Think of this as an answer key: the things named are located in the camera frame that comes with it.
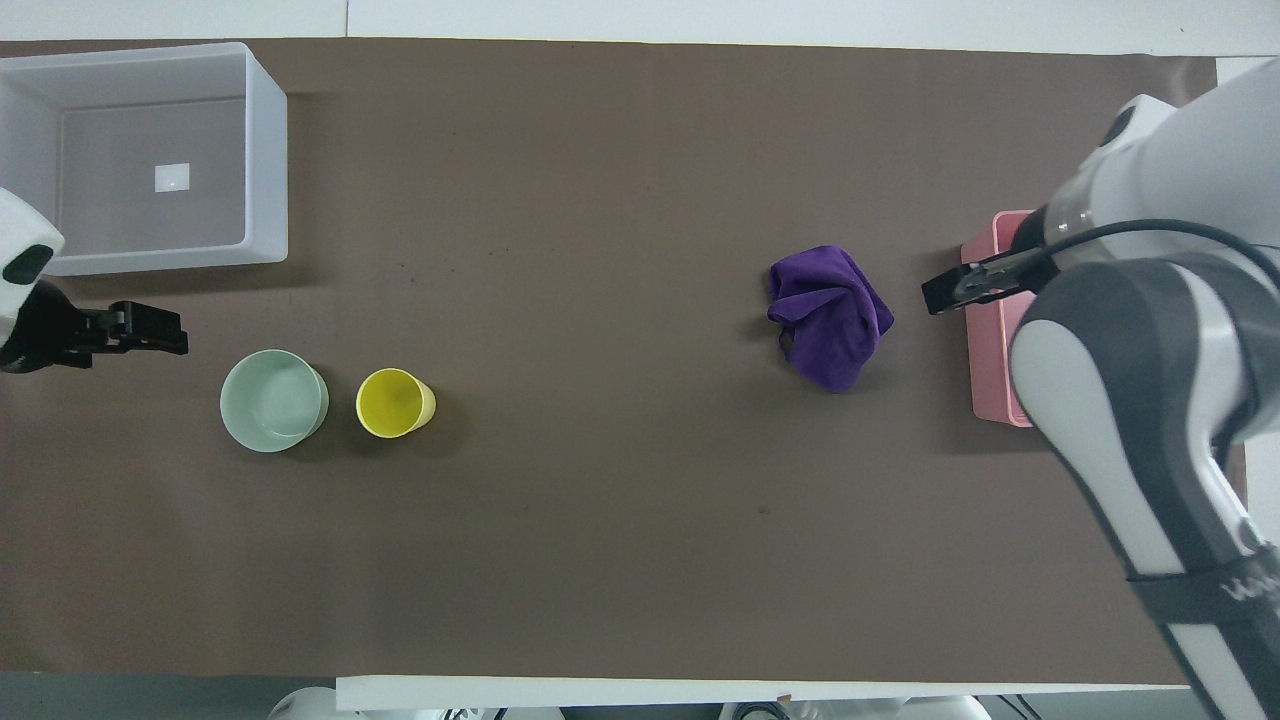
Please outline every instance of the light green bowl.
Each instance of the light green bowl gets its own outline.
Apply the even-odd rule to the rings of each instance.
[[[227,374],[219,405],[236,442],[259,452],[279,452],[320,428],[329,413],[329,388],[297,355],[261,350]]]

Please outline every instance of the white robotic arm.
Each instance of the white robotic arm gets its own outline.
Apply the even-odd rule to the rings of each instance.
[[[41,281],[63,243],[44,215],[0,188],[0,372],[90,368],[95,354],[129,350],[187,354],[187,333],[175,313],[129,301],[78,310]]]
[[[1010,252],[924,286],[934,313],[1037,291],[1019,400],[1231,720],[1280,719],[1280,559],[1217,461],[1280,416],[1277,127],[1277,61],[1176,111],[1138,97]]]

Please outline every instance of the crumpled cloth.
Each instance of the crumpled cloth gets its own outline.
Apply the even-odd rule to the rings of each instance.
[[[854,259],[823,245],[769,268],[768,316],[782,325],[782,354],[827,392],[854,387],[893,325],[893,314]]]

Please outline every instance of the translucent storage box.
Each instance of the translucent storage box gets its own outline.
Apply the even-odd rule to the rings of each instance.
[[[0,59],[0,187],[52,275],[288,255],[285,97],[239,42]]]

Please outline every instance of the pink plastic box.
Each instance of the pink plastic box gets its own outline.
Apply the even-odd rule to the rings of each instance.
[[[960,249],[960,261],[973,263],[1009,250],[1014,232],[1030,210],[997,213],[978,237]],[[969,328],[969,387],[973,391],[973,414],[983,420],[1009,423],[1019,428],[1032,421],[1018,404],[1009,378],[1009,343],[1014,340],[1023,313],[1036,300],[1030,292],[964,309]]]

